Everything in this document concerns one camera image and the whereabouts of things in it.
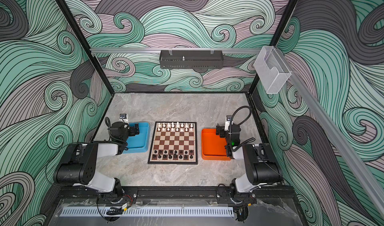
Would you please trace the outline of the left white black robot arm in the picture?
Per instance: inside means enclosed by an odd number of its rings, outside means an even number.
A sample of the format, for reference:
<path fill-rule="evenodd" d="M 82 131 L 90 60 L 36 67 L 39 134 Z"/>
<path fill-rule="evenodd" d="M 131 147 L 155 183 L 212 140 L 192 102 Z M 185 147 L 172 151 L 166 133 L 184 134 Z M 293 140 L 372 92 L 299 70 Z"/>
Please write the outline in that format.
<path fill-rule="evenodd" d="M 105 124 L 108 141 L 77 142 L 67 146 L 54 172 L 56 184 L 84 186 L 100 194 L 113 193 L 119 199 L 124 196 L 120 180 L 98 172 L 96 164 L 99 158 L 119 156 L 127 151 L 127 140 L 140 134 L 139 124 L 130 125 L 127 114 L 120 114 L 120 120 L 113 124 L 106 117 Z"/>

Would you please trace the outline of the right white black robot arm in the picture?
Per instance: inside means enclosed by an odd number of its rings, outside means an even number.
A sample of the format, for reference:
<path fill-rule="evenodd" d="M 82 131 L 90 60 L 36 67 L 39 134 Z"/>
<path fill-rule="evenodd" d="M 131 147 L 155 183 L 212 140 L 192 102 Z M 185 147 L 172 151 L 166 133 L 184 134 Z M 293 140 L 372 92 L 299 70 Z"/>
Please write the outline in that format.
<path fill-rule="evenodd" d="M 263 186 L 275 185 L 284 179 L 269 144 L 256 144 L 254 137 L 241 141 L 241 125 L 251 115 L 252 109 L 249 106 L 241 106 L 226 117 L 224 126 L 216 126 L 216 135 L 226 140 L 226 156 L 234 160 L 243 160 L 245 163 L 246 172 L 241 177 L 233 179 L 230 184 L 232 198 L 251 193 Z"/>

